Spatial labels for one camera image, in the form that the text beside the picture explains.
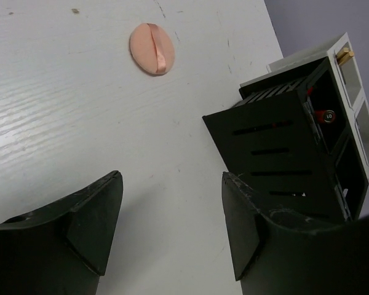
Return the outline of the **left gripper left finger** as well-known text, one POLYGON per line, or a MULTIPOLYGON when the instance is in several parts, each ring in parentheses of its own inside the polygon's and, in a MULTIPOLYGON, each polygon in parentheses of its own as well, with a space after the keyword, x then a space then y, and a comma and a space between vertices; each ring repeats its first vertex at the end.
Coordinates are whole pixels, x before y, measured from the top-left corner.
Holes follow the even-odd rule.
POLYGON ((95 294, 108 265, 123 180, 87 187, 0 223, 0 294, 95 294))

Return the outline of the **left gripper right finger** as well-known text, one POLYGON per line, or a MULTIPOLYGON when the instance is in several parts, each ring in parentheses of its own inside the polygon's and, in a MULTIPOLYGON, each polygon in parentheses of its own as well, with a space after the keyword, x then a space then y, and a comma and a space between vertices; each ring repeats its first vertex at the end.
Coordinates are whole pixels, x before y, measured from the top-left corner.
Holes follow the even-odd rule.
POLYGON ((230 172, 221 196, 243 294, 369 294, 369 215, 323 222, 272 203, 230 172))

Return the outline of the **pink powder puff with ribbon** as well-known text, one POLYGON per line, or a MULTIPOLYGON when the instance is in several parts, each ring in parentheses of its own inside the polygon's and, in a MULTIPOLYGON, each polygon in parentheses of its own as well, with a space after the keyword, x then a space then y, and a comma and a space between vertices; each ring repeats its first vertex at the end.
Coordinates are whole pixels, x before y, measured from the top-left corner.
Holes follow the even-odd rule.
POLYGON ((129 46, 136 64, 153 76, 167 74, 175 62, 173 42, 156 24, 138 25, 130 35, 129 46))

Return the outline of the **dark red lip gloss tube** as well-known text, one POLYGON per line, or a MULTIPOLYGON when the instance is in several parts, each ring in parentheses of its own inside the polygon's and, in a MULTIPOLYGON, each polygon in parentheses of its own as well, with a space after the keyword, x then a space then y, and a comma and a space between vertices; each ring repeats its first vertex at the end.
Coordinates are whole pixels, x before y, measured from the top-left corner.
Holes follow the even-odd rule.
POLYGON ((319 124, 331 124, 336 119, 336 114, 333 110, 314 111, 314 116, 319 124))

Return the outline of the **wooden stick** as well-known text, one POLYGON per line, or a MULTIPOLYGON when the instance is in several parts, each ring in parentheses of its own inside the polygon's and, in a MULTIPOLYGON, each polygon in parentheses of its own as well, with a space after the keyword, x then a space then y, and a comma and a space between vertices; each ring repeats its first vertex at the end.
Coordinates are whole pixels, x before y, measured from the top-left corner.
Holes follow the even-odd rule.
POLYGON ((338 65, 342 66, 343 64, 347 63, 351 58, 354 57, 354 52, 353 51, 349 51, 348 53, 346 53, 345 55, 343 55, 339 60, 338 60, 338 65))
POLYGON ((347 53, 350 52, 350 49, 348 47, 343 47, 337 54, 336 59, 340 60, 342 57, 344 57, 347 53))

